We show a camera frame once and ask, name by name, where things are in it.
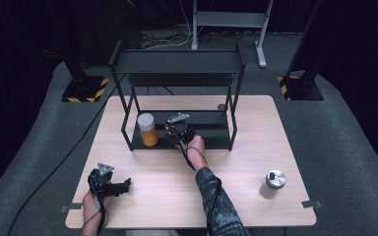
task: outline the small metal clip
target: small metal clip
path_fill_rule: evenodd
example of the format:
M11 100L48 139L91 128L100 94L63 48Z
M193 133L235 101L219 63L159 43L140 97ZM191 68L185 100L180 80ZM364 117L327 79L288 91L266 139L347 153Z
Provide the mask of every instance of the small metal clip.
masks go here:
M60 211L67 213L67 212L69 212L69 209L81 209L81 208L82 208L82 204L69 204L68 206L63 205L60 208Z
M324 205L321 204L321 202L319 202L319 201L312 201L312 200L310 200L310 201L302 202L302 206L304 208L313 207L314 209L316 209L316 208L323 207Z

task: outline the sleeve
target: sleeve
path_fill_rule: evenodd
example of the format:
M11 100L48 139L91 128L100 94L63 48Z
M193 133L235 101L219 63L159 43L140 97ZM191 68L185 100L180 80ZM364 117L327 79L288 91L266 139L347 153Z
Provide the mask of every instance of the sleeve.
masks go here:
M208 211L214 203L214 194L219 184L219 179L210 168L204 167L198 170L196 183L203 199L205 215L208 217ZM212 209L210 221L214 236L248 235L234 205L223 188L220 188L214 208Z

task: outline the metal shelf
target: metal shelf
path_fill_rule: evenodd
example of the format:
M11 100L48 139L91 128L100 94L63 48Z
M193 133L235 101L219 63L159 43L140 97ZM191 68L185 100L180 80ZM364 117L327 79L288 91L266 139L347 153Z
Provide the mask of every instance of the metal shelf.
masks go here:
M126 113L121 132L129 149L175 148L166 143L164 124L167 118L181 112L188 113L191 116L187 122L191 123L195 132L204 138L206 148L227 148L231 150L237 132L234 113L245 70L245 63L243 63L239 49L239 42L237 42L234 50L122 50L121 42L119 41L109 61L109 68ZM129 81L131 97L128 101L124 98L117 75L124 75L124 78ZM232 98L231 88L234 78L237 79L237 83L234 97ZM140 109L135 87L224 87L227 90L226 99L222 102L224 109L147 111ZM128 138L125 127L133 102L135 102L139 115L145 112L154 115L157 132L160 137L160 142L157 146L143 146L140 129L137 124L135 124L132 141ZM228 109L231 115L232 134L229 132L227 123Z

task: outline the black stand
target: black stand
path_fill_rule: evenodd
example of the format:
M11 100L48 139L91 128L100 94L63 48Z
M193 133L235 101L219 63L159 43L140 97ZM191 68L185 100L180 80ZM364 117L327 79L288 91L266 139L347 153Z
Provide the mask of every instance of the black stand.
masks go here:
M311 65L305 69L302 76L291 76L290 73L293 71L293 68L296 67L297 58L302 49L303 43L307 38L309 29L314 22L316 13L320 6L321 0L318 0L311 17L309 18L308 24L305 29L304 36L302 37L299 46L293 56L293 59L290 63L290 66L284 76L278 76L278 82L281 86L282 94L286 100L324 100L321 92L318 90L317 85L315 84L315 77L319 71L319 68L322 66L322 63L328 53L328 47L319 47L314 60ZM328 45L333 43L331 37L327 35L324 37L323 45Z
M60 20L54 11L50 0L44 1L47 6L49 21L54 28L53 39L59 48L63 61L66 63L72 81L63 93L62 101L70 102L94 102L103 94L107 80L104 77L88 77L85 75L79 60L76 58L71 44L63 33Z

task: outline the wooden table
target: wooden table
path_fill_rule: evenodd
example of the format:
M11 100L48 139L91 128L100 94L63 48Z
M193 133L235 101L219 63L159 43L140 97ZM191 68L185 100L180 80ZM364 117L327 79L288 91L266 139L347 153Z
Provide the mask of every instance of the wooden table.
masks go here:
M214 109L224 96L140 96L142 109ZM132 110L126 131L132 137L136 121ZM88 161L72 203L80 203L89 189L88 175L97 163L114 166L112 183L132 178L128 194L109 206L107 228L205 228L202 199L195 172L178 149L130 151L120 132L124 117L119 97L108 100ZM278 110L270 96L240 95L235 112L238 133L232 151L207 149L210 168L222 179L246 227L307 226L316 222ZM266 174L278 169L286 184L274 197L260 193ZM70 209L66 225L83 226L82 210Z

